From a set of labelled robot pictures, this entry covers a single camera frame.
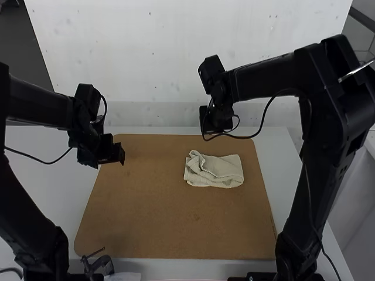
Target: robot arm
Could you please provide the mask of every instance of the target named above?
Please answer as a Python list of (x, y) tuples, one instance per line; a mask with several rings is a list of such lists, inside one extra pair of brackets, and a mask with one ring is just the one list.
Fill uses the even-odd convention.
[(120, 143), (104, 134), (105, 114), (98, 116), (104, 97), (92, 85), (79, 84), (74, 97), (51, 92), (9, 75), (7, 120), (41, 125), (67, 131), (68, 146), (77, 148), (77, 160), (83, 165), (98, 165), (125, 160)]
[[(101, 94), (80, 84), (74, 97), (47, 91), (9, 75), (0, 63), (0, 236), (23, 267), (25, 280), (86, 280), (85, 275), (68, 275), (68, 239), (60, 227), (47, 219), (14, 175), (4, 154), (6, 119), (42, 125), (68, 132), (71, 148), (77, 148), (79, 163), (98, 168), (99, 164), (125, 160), (120, 143), (103, 133), (104, 118), (97, 116)], [(89, 265), (86, 276), (102, 280), (93, 271), (101, 264), (112, 272), (109, 256)]]
[(373, 70), (338, 82), (358, 66), (349, 42), (339, 35), (230, 71), (218, 56), (206, 58), (198, 69), (213, 101), (200, 108), (202, 134), (231, 129), (236, 102), (287, 94), (299, 98), (303, 165), (291, 212), (277, 238), (275, 280), (307, 280), (316, 271), (339, 186), (375, 123)]

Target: cork mat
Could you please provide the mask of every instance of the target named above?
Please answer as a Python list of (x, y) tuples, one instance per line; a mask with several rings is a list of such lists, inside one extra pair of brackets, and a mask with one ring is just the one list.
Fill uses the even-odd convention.
[[(252, 140), (117, 135), (125, 165), (102, 165), (74, 249), (113, 258), (274, 259), (276, 233)], [(192, 150), (239, 154), (244, 183), (232, 189), (183, 180)]]

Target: wire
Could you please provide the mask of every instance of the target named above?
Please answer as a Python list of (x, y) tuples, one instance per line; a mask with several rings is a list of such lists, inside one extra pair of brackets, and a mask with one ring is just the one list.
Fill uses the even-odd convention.
[[(209, 111), (209, 108), (210, 108), (210, 104), (212, 103), (212, 99), (211, 99), (210, 102), (209, 102), (209, 106), (207, 107), (206, 114), (205, 114), (204, 117), (203, 117), (202, 130), (201, 130), (202, 138), (203, 138), (206, 142), (208, 142), (208, 141), (211, 141), (211, 140), (217, 138), (218, 136), (229, 136), (230, 138), (233, 138), (233, 139), (252, 139), (252, 138), (256, 137), (257, 135), (259, 135), (259, 133), (261, 132), (261, 130), (262, 130), (262, 128), (263, 128), (264, 118), (265, 118), (265, 115), (266, 115), (266, 113), (267, 113), (267, 109), (268, 109), (268, 107), (270, 107), (270, 105), (271, 105), (271, 103), (273, 102), (273, 100), (274, 100), (275, 98), (277, 98), (279, 95), (281, 95), (281, 94), (285, 94), (286, 92), (289, 92), (289, 91), (298, 92), (298, 93), (302, 94), (304, 97), (306, 96), (302, 91), (300, 91), (300, 90), (298, 90), (298, 89), (296, 89), (296, 88), (286, 88), (286, 89), (283, 89), (283, 90), (278, 91), (276, 94), (274, 94), (274, 95), (268, 100), (267, 104), (265, 105), (265, 108), (264, 108), (264, 110), (263, 110), (263, 115), (262, 115), (262, 119), (261, 119), (261, 122), (260, 122), (260, 126), (259, 126), (258, 131), (257, 131), (256, 133), (250, 135), (250, 136), (234, 136), (234, 135), (229, 134), (229, 132), (234, 131), (234, 130), (239, 126), (239, 124), (240, 124), (240, 117), (239, 117), (238, 115), (234, 115), (234, 116), (236, 116), (236, 117), (238, 118), (238, 124), (237, 124), (237, 126), (236, 126), (234, 129), (232, 129), (232, 130), (229, 131), (229, 132), (217, 133), (216, 135), (212, 136), (211, 138), (206, 139), (206, 138), (204, 137), (204, 122), (205, 122), (206, 117), (207, 117), (207, 115), (208, 115), (208, 111)], [(309, 99), (307, 99), (307, 100), (308, 100), (308, 102), (309, 102), (309, 106), (310, 106), (310, 114), (311, 114), (311, 102), (310, 102)]]
[(5, 272), (14, 272), (18, 275), (18, 277), (20, 279), (23, 278), (23, 274), (22, 274), (22, 271), (19, 270), (18, 268), (4, 268), (4, 269), (0, 269), (0, 274), (1, 273), (5, 273)]
[(104, 119), (105, 116), (107, 115), (108, 105), (107, 105), (107, 101), (105, 100), (104, 96), (100, 95), (100, 97), (101, 97), (101, 99), (103, 100), (103, 103), (104, 103), (104, 115), (102, 117), (102, 119)]
[(322, 238), (320, 237), (320, 235), (319, 235), (318, 231), (316, 230), (316, 228), (314, 226), (314, 223), (313, 223), (313, 219), (312, 219), (312, 204), (311, 204), (311, 190), (310, 190), (309, 176), (308, 176), (308, 173), (307, 173), (306, 164), (304, 164), (304, 167), (305, 167), (306, 180), (307, 180), (307, 189), (308, 189), (308, 195), (309, 195), (309, 217), (310, 217), (311, 228), (313, 229), (316, 237), (318, 237), (318, 241), (319, 241), (319, 243), (321, 245), (323, 255), (326, 257), (326, 259), (329, 261), (331, 267), (335, 271), (337, 279), (339, 279), (339, 281), (341, 281), (340, 274), (339, 274), (338, 270), (336, 269), (335, 264), (333, 263), (333, 261), (331, 260), (331, 258), (329, 257), (329, 255), (324, 250)]
[(65, 155), (67, 155), (67, 154), (71, 151), (72, 148), (68, 148), (68, 150), (65, 151), (65, 152), (64, 152), (59, 158), (57, 158), (56, 160), (51, 161), (51, 162), (45, 162), (45, 161), (40, 160), (40, 159), (38, 159), (38, 158), (36, 158), (36, 157), (34, 157), (34, 156), (32, 156), (32, 155), (29, 155), (29, 154), (27, 154), (27, 153), (25, 153), (25, 152), (21, 152), (21, 151), (18, 151), (18, 150), (12, 149), (12, 148), (8, 148), (8, 147), (6, 147), (6, 146), (4, 146), (4, 149), (6, 149), (6, 150), (8, 150), (8, 151), (10, 151), (10, 152), (13, 152), (13, 153), (16, 153), (16, 154), (22, 155), (22, 156), (24, 156), (24, 157), (28, 157), (28, 158), (33, 159), (33, 160), (35, 160), (35, 161), (38, 161), (39, 163), (42, 163), (42, 164), (44, 164), (44, 165), (52, 165), (52, 164), (55, 164), (57, 161), (60, 161)]

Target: white towel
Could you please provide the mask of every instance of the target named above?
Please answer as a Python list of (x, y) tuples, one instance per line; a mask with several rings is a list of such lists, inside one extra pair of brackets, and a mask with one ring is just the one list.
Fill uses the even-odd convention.
[(241, 159), (238, 155), (215, 157), (190, 151), (186, 158), (183, 179), (191, 186), (215, 186), (229, 189), (244, 182)]

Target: table surface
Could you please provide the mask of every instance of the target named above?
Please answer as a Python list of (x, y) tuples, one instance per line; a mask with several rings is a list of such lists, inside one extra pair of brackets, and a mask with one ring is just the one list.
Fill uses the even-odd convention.
[[(238, 128), (239, 135), (249, 135), (257, 128)], [(109, 127), (106, 132), (162, 133), (198, 135), (196, 127)], [(7, 126), (6, 145), (43, 160), (60, 156), (67, 148), (67, 134), (55, 129)], [(262, 176), (275, 226), (280, 232), (288, 217), (301, 170), (301, 161), (286, 128), (263, 128), (254, 138)], [(98, 170), (77, 163), (70, 152), (51, 166), (6, 152), (13, 171), (42, 212), (63, 228), (69, 239), (70, 271), (82, 266), (73, 243)], [(344, 257), (328, 223), (323, 233), (326, 252), (334, 261), (343, 281), (353, 281)], [(13, 254), (0, 241), (0, 268), (14, 266)], [(249, 271), (274, 272), (274, 261), (173, 260), (173, 259), (114, 259), (117, 272), (139, 272), (142, 280), (157, 279), (227, 279), (245, 276)], [(325, 280), (337, 280), (329, 262), (320, 255), (318, 272)]]
[(370, 131), (367, 135), (366, 140), (364, 141), (364, 145), (367, 151), (374, 157), (375, 159), (375, 131)]

